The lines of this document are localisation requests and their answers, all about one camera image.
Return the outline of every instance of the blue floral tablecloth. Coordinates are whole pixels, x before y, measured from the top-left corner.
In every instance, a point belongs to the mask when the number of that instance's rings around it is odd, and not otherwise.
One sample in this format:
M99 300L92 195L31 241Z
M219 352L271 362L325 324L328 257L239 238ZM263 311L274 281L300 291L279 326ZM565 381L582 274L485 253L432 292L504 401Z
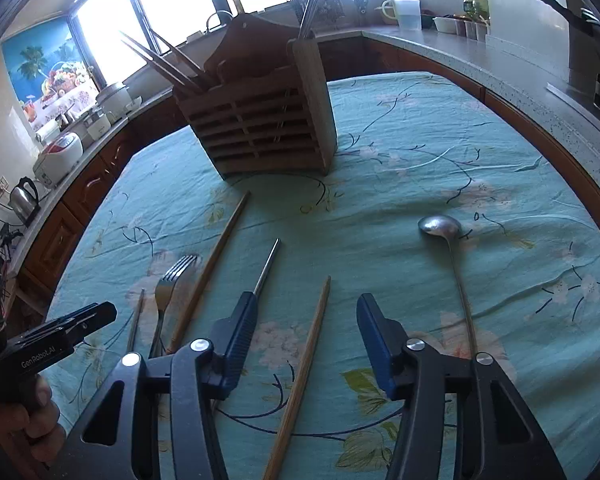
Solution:
M589 214L522 136L440 76L368 76L329 88L338 151L328 176L224 182L188 127L133 157L88 226L49 313L94 301L119 311L46 372L62 423L71 428L125 352L142 288L136 350L147 354L155 285L193 253L196 265L167 310L169 339L197 273L250 190L187 334L205 336L232 311L281 238L242 379L216 414L230 478L262 475L327 274L329 303L281 476L384 478L401 405L376 385L356 300L371 292L411 336L468 356L447 248L417 227L439 212L462 224L458 260L480 350L514 381L568 477L584 478L600 457L600 232ZM454 407L446 405L442 478L452 475ZM163 476L172 478L165 402L159 437Z

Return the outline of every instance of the rice cooker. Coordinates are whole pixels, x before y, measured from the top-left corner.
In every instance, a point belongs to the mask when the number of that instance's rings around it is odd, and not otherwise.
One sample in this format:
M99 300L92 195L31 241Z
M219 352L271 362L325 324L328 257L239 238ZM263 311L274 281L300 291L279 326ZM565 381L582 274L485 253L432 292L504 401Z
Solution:
M53 188L71 171L82 156L80 137L73 132L60 135L49 144L33 165L33 174L46 187Z
M113 83L107 86L96 96L96 102L111 124L126 117L127 107L133 103L124 83Z

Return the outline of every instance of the blue gripper pad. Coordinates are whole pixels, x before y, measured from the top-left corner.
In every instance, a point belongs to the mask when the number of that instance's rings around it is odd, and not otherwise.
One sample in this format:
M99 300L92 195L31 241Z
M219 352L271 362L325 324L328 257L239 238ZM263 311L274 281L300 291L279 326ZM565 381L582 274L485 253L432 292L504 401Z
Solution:
M214 344L212 374L216 399L225 400L238 385L251 337L258 320L258 298L243 292L231 317L219 319L211 329L209 339Z
M404 367L402 345L407 341L407 333L396 320L382 315L371 294L358 298L356 317L378 386L389 399L400 399L394 377Z

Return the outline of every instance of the chopstick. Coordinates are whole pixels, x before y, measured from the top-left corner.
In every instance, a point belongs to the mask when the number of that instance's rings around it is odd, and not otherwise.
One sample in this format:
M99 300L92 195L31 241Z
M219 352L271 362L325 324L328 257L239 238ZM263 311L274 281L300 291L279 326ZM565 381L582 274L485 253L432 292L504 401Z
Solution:
M291 389L291 394L286 402L285 414L282 416L276 439L269 455L269 462L267 467L264 469L262 480L276 480L280 474L282 463L285 459L286 448L291 439L291 432L293 431L296 418L298 418L298 412L300 411L300 404L302 403L302 396L304 395L304 389L306 387L307 379L309 378L309 371L311 370L311 363L314 359L315 346L318 343L318 336L320 334L320 327L322 325L322 318L324 317L324 309L327 306L327 298L329 297L329 290L331 288L331 276L327 276L322 286L322 293L320 294L320 300L315 308L314 320L311 323L309 329L309 335L306 340L306 346L302 359L300 361L300 367L296 380Z
M224 249L224 246L231 235L231 231L234 229L238 218L240 218L240 214L244 210L244 207L247 205L247 201L249 200L249 196L251 193L247 191L238 205L235 208L234 213L229 218L229 221L224 226L224 230L220 235L220 238L216 242L213 250L211 251L211 255L209 259L206 261L205 267L202 269L198 280L196 281L196 285L194 286L193 293L191 294L191 298L187 307L184 311L180 313L180 318L178 319L178 323L176 325L176 329L173 331L173 337L171 338L171 343L167 348L167 354L173 354L178 351L180 348L180 344L182 343L182 338L184 338L185 332L189 327L189 323L191 322L191 318L193 317L196 308L198 307L198 302L200 301L200 297L202 297L202 293L205 290L206 284L209 282L211 278L211 273L214 271L216 263L220 258L220 254Z
M157 73L159 73L167 81L169 81L171 84L173 84L174 88L178 89L179 91L181 91L189 96L200 94L199 92L195 92L191 88L185 86L182 81L180 81L178 78L176 78L174 75L172 75L167 70L163 69L151 57L146 56L144 53L142 53L142 51L136 50L131 44L127 43L125 40L120 40L120 41L122 41L122 43L124 43L126 46L128 46L129 49L131 49L133 52L138 54L138 56L140 56L142 59L144 59L147 63L151 64Z
M161 58L159 54L156 54L153 50L145 47L142 43L139 43L139 41L134 40L134 38L132 38L128 34L125 34L122 31L120 31L120 34L122 34L128 41L133 43L133 45L135 45L135 47L139 48L140 50L142 50L142 52L147 54L147 56L151 57L152 61L155 64L159 65L162 69L171 73L171 75L174 76L174 78L176 78L181 84L183 84L184 86L186 86L188 88L191 88L195 92L202 93L202 88L200 88L200 86L198 86L193 81L191 81L186 74L182 73L180 70L178 70L176 67L174 67L171 63L169 63L166 59Z
M304 40L309 36L311 25L314 22L315 13L318 10L318 0L307 0L306 8L304 9L304 16L302 17L302 23L300 24L300 32L298 34L299 40Z
M189 56L187 56L183 51L181 51L177 46L172 45L167 40L165 40L160 34L158 34L155 30L151 29L151 32L155 34L155 36L163 42L168 49L170 49L176 57L178 57L184 64L186 64L190 69L193 70L200 79L202 79L209 87L216 86L219 82L210 74L204 71L204 69L198 65L195 61L193 61Z
M144 300L144 288L140 291L140 297L134 310L134 316L131 319L131 332L129 332L129 338L126 340L126 352L129 353L134 349L134 343L136 342L136 331L138 330L138 320L140 319L140 313L142 312L142 300Z

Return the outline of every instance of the human hand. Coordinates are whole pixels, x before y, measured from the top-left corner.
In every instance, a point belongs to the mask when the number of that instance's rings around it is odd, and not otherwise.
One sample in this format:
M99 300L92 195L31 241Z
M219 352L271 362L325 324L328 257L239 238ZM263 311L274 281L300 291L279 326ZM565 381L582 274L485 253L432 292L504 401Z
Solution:
M0 445L27 480L37 475L26 453L30 452L38 462L52 462L66 439L64 428L58 424L60 409L51 397L51 387L44 378L38 377L36 399L42 406L39 410L29 415L21 404L0 404ZM33 445L17 438L16 434L22 430L28 437L37 439Z

